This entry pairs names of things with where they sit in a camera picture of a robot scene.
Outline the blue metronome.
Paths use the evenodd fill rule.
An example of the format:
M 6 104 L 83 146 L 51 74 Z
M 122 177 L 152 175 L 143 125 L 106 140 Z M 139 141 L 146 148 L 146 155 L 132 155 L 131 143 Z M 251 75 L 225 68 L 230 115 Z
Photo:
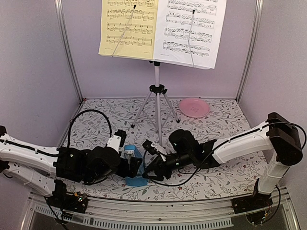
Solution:
M 129 175 L 125 178 L 127 186 L 142 187 L 148 184 L 148 180 L 144 179 L 143 155 L 139 152 L 135 145 L 124 146 L 124 158 L 129 163 Z

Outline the lilac music stand with tripod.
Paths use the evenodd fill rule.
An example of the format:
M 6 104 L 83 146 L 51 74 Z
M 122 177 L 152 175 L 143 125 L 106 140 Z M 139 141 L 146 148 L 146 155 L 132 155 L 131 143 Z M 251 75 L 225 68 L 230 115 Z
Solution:
M 162 128 L 163 126 L 166 124 L 167 119 L 170 115 L 173 115 L 175 121 L 177 123 L 180 123 L 180 119 L 175 111 L 175 109 L 173 108 L 169 97 L 167 96 L 167 88 L 162 85 L 160 83 L 160 66 L 161 63 L 158 61 L 152 61 L 149 60 L 148 61 L 150 64 L 153 64 L 154 67 L 154 84 L 149 86 L 149 92 L 147 93 L 144 102 L 141 104 L 141 107 L 139 108 L 132 124 L 131 124 L 131 128 L 134 128 L 141 113 L 145 114 L 149 121 L 153 124 L 153 126 L 155 127 L 155 132 L 158 134 L 158 143 L 162 146 L 163 145 L 163 134 L 162 134 Z M 154 94 L 154 105 L 155 105 L 155 122 L 152 121 L 152 119 L 145 113 L 144 108 L 147 105 L 150 97 L 152 96 L 152 94 Z M 164 98 L 166 101 L 166 104 L 168 105 L 170 112 L 167 115 L 167 118 L 165 119 L 164 122 L 162 122 L 162 113 L 161 113 L 161 98 Z

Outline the yellow sheet music page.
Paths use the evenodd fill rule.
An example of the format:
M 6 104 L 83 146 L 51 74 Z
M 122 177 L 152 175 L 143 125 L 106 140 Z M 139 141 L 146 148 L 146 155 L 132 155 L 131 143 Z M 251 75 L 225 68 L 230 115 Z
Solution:
M 153 60 L 157 0 L 103 0 L 98 54 Z

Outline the white sheet music page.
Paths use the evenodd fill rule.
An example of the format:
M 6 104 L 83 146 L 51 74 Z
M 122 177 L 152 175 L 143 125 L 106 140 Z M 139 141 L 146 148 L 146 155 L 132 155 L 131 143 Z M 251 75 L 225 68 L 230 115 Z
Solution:
M 226 5 L 225 0 L 159 1 L 154 60 L 214 69 Z

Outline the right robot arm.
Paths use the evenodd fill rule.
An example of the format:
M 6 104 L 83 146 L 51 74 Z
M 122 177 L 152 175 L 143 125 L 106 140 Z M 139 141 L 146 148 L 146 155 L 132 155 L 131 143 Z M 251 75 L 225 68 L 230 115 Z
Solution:
M 253 195 L 248 199 L 248 205 L 252 209 L 258 209 L 271 196 L 274 187 L 289 168 L 302 160 L 307 142 L 301 141 L 300 131 L 303 135 L 307 134 L 300 125 L 289 122 L 276 112 L 268 114 L 264 122 L 250 130 L 202 144 L 190 131 L 178 129 L 168 138 L 174 153 L 166 154 L 162 146 L 145 140 L 145 152 L 155 155 L 156 158 L 144 166 L 142 176 L 161 185 L 164 179 L 170 178 L 174 170 L 190 164 L 197 170 L 210 169 L 245 155 L 273 150 L 273 159 L 265 173 L 257 179 Z

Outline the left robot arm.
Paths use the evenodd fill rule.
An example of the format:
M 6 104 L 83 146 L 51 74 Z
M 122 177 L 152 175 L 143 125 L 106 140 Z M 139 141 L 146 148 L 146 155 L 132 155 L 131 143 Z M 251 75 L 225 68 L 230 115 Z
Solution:
M 105 147 L 78 150 L 71 147 L 44 147 L 20 141 L 0 128 L 0 171 L 20 179 L 39 194 L 52 197 L 61 208 L 71 204 L 63 179 L 99 184 L 110 175 L 133 178 L 142 163 L 141 158 L 120 156 L 126 133 L 118 130 Z

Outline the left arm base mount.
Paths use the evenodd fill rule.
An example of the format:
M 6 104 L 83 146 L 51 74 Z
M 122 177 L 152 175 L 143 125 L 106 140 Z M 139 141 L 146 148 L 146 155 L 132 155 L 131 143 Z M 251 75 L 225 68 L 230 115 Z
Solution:
M 51 196 L 47 197 L 47 204 L 60 210 L 84 214 L 88 206 L 87 195 L 81 192 L 67 192 L 67 186 L 63 181 L 56 179 L 54 182 L 55 189 Z

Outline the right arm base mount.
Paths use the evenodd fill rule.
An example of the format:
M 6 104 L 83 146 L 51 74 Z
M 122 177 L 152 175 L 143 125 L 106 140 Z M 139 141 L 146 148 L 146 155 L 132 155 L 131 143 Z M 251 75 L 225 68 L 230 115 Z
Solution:
M 231 202 L 235 214 L 249 212 L 272 205 L 271 194 L 260 193 L 257 186 L 254 187 L 254 191 L 251 195 L 234 198 Z

